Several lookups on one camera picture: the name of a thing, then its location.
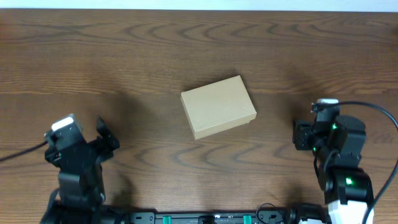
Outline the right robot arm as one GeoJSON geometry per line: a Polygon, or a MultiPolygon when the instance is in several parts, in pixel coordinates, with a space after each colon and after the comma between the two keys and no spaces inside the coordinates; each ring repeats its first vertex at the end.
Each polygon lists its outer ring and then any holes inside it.
{"type": "Polygon", "coordinates": [[[314,121],[293,121],[292,142],[298,151],[312,151],[315,175],[332,223],[362,223],[374,201],[370,177],[359,167],[366,140],[365,124],[340,115],[334,106],[316,113],[314,121]]]}

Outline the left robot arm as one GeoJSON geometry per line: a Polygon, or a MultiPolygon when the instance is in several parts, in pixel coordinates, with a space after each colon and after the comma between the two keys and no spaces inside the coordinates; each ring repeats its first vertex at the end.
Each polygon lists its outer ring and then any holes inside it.
{"type": "Polygon", "coordinates": [[[104,206],[106,200],[101,163],[119,149],[117,137],[101,118],[96,121],[99,136],[88,142],[82,127],[70,114],[45,133],[49,148],[45,160],[58,167],[59,188],[49,199],[41,223],[129,223],[125,212],[104,206]]]}

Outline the cardboard box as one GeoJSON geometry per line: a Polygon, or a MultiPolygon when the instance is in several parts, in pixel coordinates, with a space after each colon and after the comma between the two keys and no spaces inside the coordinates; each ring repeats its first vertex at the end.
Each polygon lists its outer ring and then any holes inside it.
{"type": "Polygon", "coordinates": [[[184,91],[181,101],[196,140],[250,123],[257,116],[239,75],[184,91]]]}

